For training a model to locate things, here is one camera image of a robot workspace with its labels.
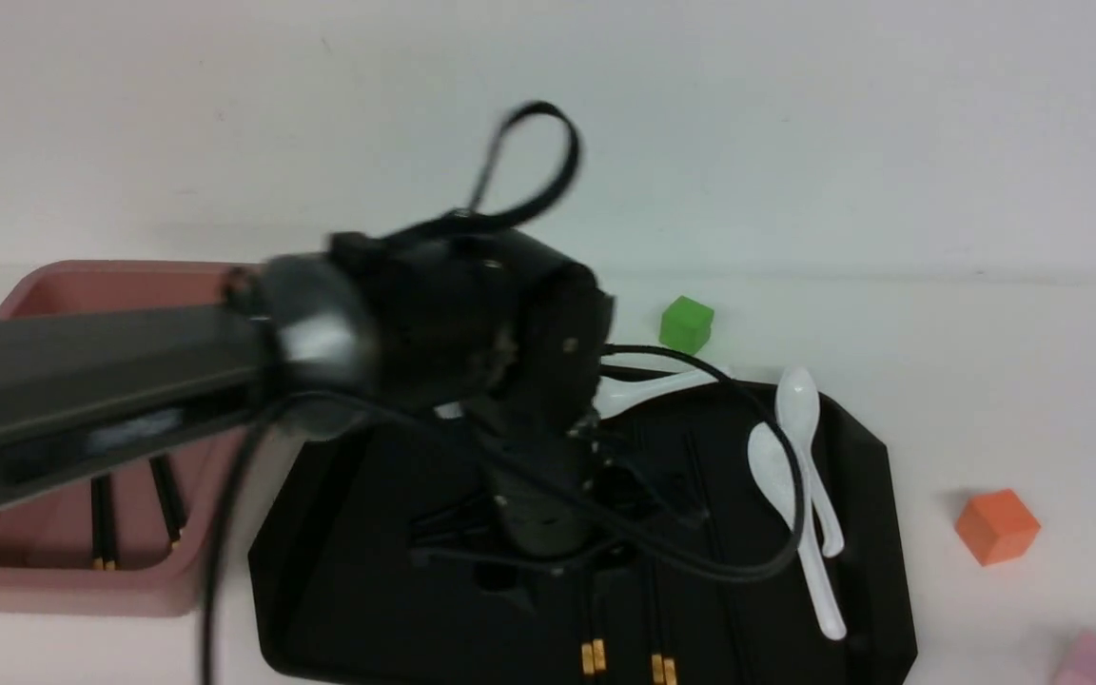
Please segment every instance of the pink container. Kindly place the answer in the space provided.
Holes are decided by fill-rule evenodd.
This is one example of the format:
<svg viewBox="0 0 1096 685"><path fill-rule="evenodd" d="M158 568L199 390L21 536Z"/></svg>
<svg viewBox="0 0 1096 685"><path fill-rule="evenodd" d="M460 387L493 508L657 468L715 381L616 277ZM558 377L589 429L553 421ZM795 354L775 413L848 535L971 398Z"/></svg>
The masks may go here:
<svg viewBox="0 0 1096 685"><path fill-rule="evenodd" d="M230 265L58 262L19 282L0 318L213 302ZM187 512L175 549L147 460L112 473L118 571L91 569L88 481L1 512L0 610L158 617L192 610L213 504L240 434L232 430L171 452Z"/></svg>

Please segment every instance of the white spoon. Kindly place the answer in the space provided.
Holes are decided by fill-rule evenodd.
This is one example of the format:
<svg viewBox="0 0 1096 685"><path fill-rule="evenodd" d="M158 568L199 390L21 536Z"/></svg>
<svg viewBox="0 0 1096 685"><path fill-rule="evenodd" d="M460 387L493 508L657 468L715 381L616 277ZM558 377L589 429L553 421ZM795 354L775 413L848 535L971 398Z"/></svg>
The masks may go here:
<svg viewBox="0 0 1096 685"><path fill-rule="evenodd" d="M730 376L730 368L718 367L718 369ZM595 391L595 409L600 412L600 418L612 418L623 414L637 404L661 398L662 395L677 393L681 390L708 386L717 381L717 378L699 369L636 383L603 377L600 378L600 389Z"/></svg>
<svg viewBox="0 0 1096 685"><path fill-rule="evenodd" d="M826 493L826 487L823 487L823 479L819 477L819 469L814 467L814 457L810 453L814 432L819 429L819 390L808 370L803 367L786 369L777 387L775 409L780 429L797 448L797 458L806 465L814 515L819 517L819 528L823 532L823 556L830 559L844 551L844 529L840 528L840 518L835 515L831 495Z"/></svg>
<svg viewBox="0 0 1096 685"><path fill-rule="evenodd" d="M784 454L779 439L767 424L758 424L746 439L746 464L752 468L755 484L761 488L768 502L786 525L792 528L795 502L792 502L792 478L789 472L789 457ZM814 618L819 629L827 640L843 640L847 635L844 616L835 602L832 582L826 578L823 557L819 556L819 541L814 538L813 516L810 512L809 487L803 483L806 520L801 529L801 545L797 556L801 559L801 572L806 576L806 587L810 590L810 603L814 604Z"/></svg>

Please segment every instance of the white tabletop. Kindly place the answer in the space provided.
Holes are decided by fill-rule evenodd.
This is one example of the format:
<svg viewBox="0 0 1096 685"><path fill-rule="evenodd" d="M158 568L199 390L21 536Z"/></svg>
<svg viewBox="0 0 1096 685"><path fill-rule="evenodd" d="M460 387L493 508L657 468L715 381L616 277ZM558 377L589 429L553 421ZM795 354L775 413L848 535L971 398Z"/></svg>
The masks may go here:
<svg viewBox="0 0 1096 685"><path fill-rule="evenodd" d="M25 271L0 267L0 299ZM910 685L1048 682L1075 632L1096 630L1095 287L604 276L617 342L651 343L687 294L718 311L704 358L756 380L808 365L890 447L921 651ZM256 649L244 563L287 467L258 465L244 493L220 682L292 682ZM1024 559L983 569L954 521L967 494L1001 487L1043 530ZM192 682L195 625L0 615L0 682Z"/></svg>

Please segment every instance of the black plastic tray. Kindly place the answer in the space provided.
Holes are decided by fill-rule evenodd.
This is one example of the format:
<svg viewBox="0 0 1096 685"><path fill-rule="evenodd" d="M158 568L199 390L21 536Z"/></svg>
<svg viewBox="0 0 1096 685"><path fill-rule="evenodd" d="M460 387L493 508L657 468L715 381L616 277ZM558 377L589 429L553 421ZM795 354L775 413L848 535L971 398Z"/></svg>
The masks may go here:
<svg viewBox="0 0 1096 685"><path fill-rule="evenodd" d="M639 380L660 376L609 369ZM770 407L773 386L752 387ZM652 400L609 422L640 433L649 458L688 470L684 435L703 463L713 522L728 560L779 549L787 529L746 470L745 404L718 386ZM822 400L813 445L847 547L827 562L848 637L825 640L803 574L719 586L659 568L678 682L683 685L900 685L916 659L916 632L899 538L887 448L840 404ZM581 589L545 582L538 616L476 593L469 569L413 568L408 522L480 486L473 465L447 458L396 429L308 445L249 555L261 649L272 667L318 681L463 685L652 682L638 573L615 582L597 617L608 672L584 677ZM703 532L657 528L695 551Z"/></svg>

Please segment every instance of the black chopstick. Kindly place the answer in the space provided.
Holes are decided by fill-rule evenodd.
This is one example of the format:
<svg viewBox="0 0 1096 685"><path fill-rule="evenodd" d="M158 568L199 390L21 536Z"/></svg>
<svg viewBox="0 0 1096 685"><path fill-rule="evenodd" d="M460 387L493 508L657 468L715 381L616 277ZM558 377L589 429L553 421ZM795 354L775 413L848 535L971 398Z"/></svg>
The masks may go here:
<svg viewBox="0 0 1096 685"><path fill-rule="evenodd" d="M117 571L117 522L107 476L91 481L91 549L92 568Z"/></svg>
<svg viewBox="0 0 1096 685"><path fill-rule="evenodd" d="M635 450L646 450L646 435L642 424L635 422L631 424L631 445ZM662 587L658 578L658 564L651 557L646 557L643 562L643 590L644 606L649 625L646 633L649 638L649 667L651 669L653 685L675 685L674 647L671 646L670 618L666 616L665 607L662 606Z"/></svg>
<svg viewBox="0 0 1096 685"><path fill-rule="evenodd" d="M595 591L595 576L583 572L579 582L579 615L582 632L582 677L586 682L602 684L608 672L608 649L604 642L601 620L602 605Z"/></svg>
<svg viewBox="0 0 1096 685"><path fill-rule="evenodd" d="M151 458L151 477L155 479L155 492L160 498L160 509L163 511L163 524L169 530L171 549L180 544L184 534L187 515L184 511L184 500L180 498L180 486L171 472L171 459L167 455Z"/></svg>
<svg viewBox="0 0 1096 685"><path fill-rule="evenodd" d="M713 521L712 500L709 498L709 484L705 481L704 468L700 466L700 447L696 446L696 434L690 430L683 434L683 448L688 455L688 465L692 468L692 481L696 489L700 491L700 503L705 511L709 512L708 520L705 520L704 533L705 541L709 546L710 559L718 562L726 562L726 550L721 544L721 532L718 532L718 524ZM726 629L730 632L731 647L734 650L735 667L739 670L739 682L742 685L750 685L752 674L746 659L746 650L743 647L743 627L739 619L739 607L734 606L734 593L730 585L718 586L721 593L722 610L726 614Z"/></svg>
<svg viewBox="0 0 1096 685"><path fill-rule="evenodd" d="M104 571L104 499L100 493L100 478L88 481L91 490L91 568Z"/></svg>

